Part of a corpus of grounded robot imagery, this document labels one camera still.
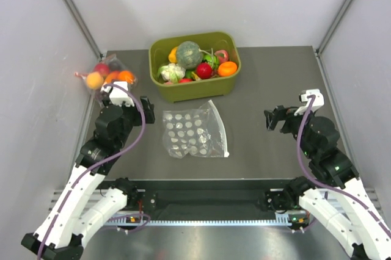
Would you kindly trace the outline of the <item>polka dot zip top bag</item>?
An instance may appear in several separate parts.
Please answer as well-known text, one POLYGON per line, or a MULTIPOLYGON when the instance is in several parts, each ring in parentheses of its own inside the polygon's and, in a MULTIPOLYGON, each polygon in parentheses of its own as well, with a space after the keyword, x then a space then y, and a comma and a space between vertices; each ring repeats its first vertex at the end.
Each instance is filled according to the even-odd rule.
POLYGON ((229 157, 227 133, 212 100, 198 109, 163 112, 163 145, 171 157, 229 157))

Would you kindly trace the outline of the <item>fake orange fruit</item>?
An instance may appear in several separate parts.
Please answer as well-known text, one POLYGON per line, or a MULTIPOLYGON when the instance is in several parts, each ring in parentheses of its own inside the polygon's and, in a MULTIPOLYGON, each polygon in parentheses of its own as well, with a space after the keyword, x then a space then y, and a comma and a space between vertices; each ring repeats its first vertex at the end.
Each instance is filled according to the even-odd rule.
POLYGON ((232 61, 226 61, 219 65, 217 73, 220 77, 231 76, 236 73, 238 65, 232 61))

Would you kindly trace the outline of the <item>fake red fruit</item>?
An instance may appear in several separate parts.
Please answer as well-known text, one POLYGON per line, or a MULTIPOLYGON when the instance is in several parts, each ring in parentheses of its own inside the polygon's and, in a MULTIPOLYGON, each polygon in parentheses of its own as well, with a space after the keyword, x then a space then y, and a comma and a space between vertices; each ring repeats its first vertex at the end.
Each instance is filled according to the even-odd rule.
POLYGON ((208 63, 200 63, 196 68, 196 75, 201 79, 209 79, 213 74, 213 69, 208 63))

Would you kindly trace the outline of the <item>fake green melon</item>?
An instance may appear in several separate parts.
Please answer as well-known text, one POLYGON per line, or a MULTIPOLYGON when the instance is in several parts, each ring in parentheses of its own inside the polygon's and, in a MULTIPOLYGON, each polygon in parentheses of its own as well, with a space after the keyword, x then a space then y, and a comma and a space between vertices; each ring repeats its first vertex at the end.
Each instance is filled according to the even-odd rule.
POLYGON ((211 52, 202 50, 197 43, 185 41, 178 46, 177 64, 186 70, 193 70, 202 63, 205 54, 212 55, 211 52))

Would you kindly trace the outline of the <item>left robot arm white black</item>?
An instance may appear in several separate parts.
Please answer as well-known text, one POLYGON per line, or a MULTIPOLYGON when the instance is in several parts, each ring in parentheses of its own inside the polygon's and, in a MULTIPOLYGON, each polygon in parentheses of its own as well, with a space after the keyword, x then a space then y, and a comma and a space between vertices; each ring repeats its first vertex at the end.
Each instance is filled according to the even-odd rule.
POLYGON ((154 106, 142 96, 135 106, 105 101, 93 136, 81 148, 68 183, 45 221, 21 244, 37 259, 80 259, 91 238, 122 209, 138 208, 141 196, 135 183, 116 179, 88 211, 90 197, 112 166, 131 148, 125 143, 135 127, 155 122, 154 106))

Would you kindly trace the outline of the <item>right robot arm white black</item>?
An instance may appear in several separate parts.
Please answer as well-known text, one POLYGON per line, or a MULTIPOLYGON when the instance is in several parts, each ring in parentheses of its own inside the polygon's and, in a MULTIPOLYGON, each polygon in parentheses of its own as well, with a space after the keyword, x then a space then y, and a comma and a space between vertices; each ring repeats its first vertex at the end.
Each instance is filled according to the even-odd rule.
POLYGON ((266 128, 296 140, 298 158, 309 159, 312 174, 292 179, 283 189, 283 208, 311 213, 350 259, 390 259, 390 229, 369 199, 360 175, 337 146, 334 123, 313 112, 295 115, 295 107, 277 106, 264 112, 266 128))

